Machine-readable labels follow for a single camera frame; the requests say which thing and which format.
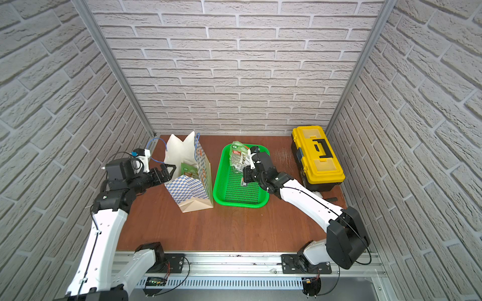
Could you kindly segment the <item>white blue checkered paper bag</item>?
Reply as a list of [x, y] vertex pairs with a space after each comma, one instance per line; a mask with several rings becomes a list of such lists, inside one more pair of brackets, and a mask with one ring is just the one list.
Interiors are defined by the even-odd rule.
[[[183, 140], [173, 134], [167, 141], [157, 137], [151, 139], [146, 148], [150, 149], [151, 144], [159, 140], [165, 146], [164, 159], [157, 160], [151, 157], [149, 161], [176, 166], [172, 180], [167, 182], [165, 187], [179, 209], [183, 213], [212, 209], [214, 200], [211, 164], [200, 144], [200, 134], [193, 131]], [[182, 163], [196, 166], [199, 179], [184, 176], [181, 169]]]

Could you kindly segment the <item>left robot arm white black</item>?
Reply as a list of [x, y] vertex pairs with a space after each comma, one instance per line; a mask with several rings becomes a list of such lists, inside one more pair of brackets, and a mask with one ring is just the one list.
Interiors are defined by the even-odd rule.
[[147, 272], [169, 267], [161, 243], [147, 243], [112, 275], [119, 237], [134, 201], [147, 189], [170, 181], [176, 166], [149, 168], [147, 158], [138, 156], [113, 160], [105, 170], [107, 178], [90, 207], [92, 225], [84, 254], [63, 300], [128, 300]]

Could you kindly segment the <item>clear green condiment packet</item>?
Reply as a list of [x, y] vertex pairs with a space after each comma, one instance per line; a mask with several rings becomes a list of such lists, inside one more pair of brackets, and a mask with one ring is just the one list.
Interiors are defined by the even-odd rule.
[[251, 166], [251, 150], [239, 141], [230, 145], [230, 165], [238, 172], [243, 173], [244, 169]]

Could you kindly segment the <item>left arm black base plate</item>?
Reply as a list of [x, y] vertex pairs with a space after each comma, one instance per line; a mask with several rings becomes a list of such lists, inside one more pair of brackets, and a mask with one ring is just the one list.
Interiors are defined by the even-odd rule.
[[181, 274], [185, 264], [184, 253], [167, 253], [157, 258], [147, 273]]

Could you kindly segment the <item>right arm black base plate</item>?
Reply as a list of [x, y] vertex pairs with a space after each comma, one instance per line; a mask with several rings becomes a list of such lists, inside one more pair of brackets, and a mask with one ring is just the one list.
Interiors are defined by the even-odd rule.
[[281, 255], [281, 267], [283, 274], [327, 275], [332, 273], [330, 262], [313, 265], [302, 255], [294, 253]]

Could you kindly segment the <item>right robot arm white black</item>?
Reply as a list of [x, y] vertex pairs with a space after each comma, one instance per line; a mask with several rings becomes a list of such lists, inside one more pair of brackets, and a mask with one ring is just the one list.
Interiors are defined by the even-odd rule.
[[326, 233], [326, 238], [305, 244], [298, 252], [301, 268], [307, 270], [320, 263], [335, 262], [348, 270], [368, 249], [370, 238], [360, 213], [332, 204], [309, 191], [299, 181], [280, 173], [270, 155], [257, 146], [249, 149], [249, 163], [243, 169], [245, 183], [257, 183], [269, 194], [292, 204], [315, 221]]

